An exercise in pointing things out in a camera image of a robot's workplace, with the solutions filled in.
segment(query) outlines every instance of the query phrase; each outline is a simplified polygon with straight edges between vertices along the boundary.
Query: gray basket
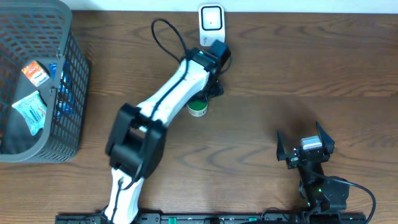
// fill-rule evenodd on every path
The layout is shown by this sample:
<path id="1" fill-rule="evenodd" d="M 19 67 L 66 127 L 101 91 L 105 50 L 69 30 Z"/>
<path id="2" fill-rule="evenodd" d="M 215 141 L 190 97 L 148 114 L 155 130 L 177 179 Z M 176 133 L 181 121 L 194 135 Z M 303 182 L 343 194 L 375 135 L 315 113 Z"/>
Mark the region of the gray basket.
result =
<path id="1" fill-rule="evenodd" d="M 77 153 L 90 68 L 71 22 L 71 11 L 58 0 L 0 0 L 0 162 L 64 162 Z M 49 64 L 57 63 L 55 78 L 31 84 L 21 69 L 32 60 L 49 73 Z M 36 90 L 47 114 L 32 136 L 11 105 Z"/>

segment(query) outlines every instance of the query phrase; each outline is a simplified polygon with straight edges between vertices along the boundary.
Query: tabletop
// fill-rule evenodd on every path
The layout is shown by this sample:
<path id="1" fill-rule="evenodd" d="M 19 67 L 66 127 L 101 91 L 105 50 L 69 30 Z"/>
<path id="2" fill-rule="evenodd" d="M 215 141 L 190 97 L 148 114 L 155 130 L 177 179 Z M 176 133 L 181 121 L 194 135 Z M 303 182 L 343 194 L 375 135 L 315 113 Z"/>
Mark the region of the tabletop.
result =
<path id="1" fill-rule="evenodd" d="M 156 46 L 153 19 L 169 20 L 199 47 L 194 12 L 73 12 L 72 29 L 93 69 L 80 151 L 62 164 L 0 164 L 0 222 L 53 223 L 60 213 L 93 213 L 109 203 L 105 145 L 118 109 L 155 93 L 178 63 Z M 335 140 L 323 164 L 370 189 L 372 223 L 398 223 L 398 16 L 226 13 L 233 63 L 225 93 L 201 118 L 186 108 L 169 127 L 163 158 L 145 181 L 139 206 L 164 213 L 260 213 L 307 206 L 299 173 L 278 162 L 276 131 L 289 144 Z M 182 56 L 166 25 L 163 45 Z M 349 212 L 368 215 L 371 199 L 350 190 Z"/>

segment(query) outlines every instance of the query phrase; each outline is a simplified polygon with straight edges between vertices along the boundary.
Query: white plastic device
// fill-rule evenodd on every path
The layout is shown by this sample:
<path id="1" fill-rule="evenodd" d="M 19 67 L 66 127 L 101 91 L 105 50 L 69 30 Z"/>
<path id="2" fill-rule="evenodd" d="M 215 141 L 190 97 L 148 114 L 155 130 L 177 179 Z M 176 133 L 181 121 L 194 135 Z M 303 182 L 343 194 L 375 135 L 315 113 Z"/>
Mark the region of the white plastic device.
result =
<path id="1" fill-rule="evenodd" d="M 176 84 L 182 77 L 186 69 L 186 60 L 180 63 L 180 67 L 175 72 L 173 77 L 159 89 L 148 100 L 138 104 L 141 108 L 140 113 L 149 117 L 155 104 L 158 100 Z M 189 61 L 188 73 L 185 78 L 176 86 L 161 102 L 152 120 L 161 120 L 165 127 L 168 127 L 174 116 L 181 110 L 181 108 L 193 97 L 196 93 L 204 89 L 209 79 L 210 73 L 207 72 L 204 66 L 196 63 L 193 60 Z M 142 132 L 147 129 L 143 126 L 139 128 Z M 144 178 L 139 179 L 129 189 L 123 190 L 130 184 L 132 178 L 130 175 L 121 171 L 120 169 L 112 169 L 113 185 L 109 205 L 105 210 L 105 215 L 108 220 L 112 219 L 112 214 L 115 206 L 116 195 L 118 192 L 118 182 L 123 180 L 122 190 L 119 193 L 116 213 L 114 214 L 114 224 L 129 224 L 138 213 L 138 197 L 141 192 Z"/>
<path id="2" fill-rule="evenodd" d="M 224 8 L 220 4 L 205 4 L 199 8 L 200 45 L 211 46 L 215 40 L 225 41 Z"/>

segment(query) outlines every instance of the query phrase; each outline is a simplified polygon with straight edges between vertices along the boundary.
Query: orange package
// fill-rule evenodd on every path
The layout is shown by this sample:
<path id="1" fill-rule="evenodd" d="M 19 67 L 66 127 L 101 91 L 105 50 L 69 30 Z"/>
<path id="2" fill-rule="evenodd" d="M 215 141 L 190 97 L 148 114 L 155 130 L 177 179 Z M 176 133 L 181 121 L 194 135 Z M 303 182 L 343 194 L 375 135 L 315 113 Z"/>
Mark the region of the orange package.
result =
<path id="1" fill-rule="evenodd" d="M 36 87 L 43 84 L 50 77 L 45 70 L 34 60 L 22 69 L 22 72 Z"/>

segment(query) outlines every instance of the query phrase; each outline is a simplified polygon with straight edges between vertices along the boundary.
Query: white backdrop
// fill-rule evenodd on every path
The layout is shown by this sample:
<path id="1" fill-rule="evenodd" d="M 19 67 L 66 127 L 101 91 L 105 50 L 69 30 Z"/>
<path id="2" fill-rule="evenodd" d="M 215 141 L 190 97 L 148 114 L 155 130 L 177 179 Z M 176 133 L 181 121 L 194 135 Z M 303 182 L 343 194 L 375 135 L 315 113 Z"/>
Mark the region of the white backdrop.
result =
<path id="1" fill-rule="evenodd" d="M 227 12 L 398 13 L 398 0 L 62 0 L 72 10 L 197 11 L 219 3 Z"/>

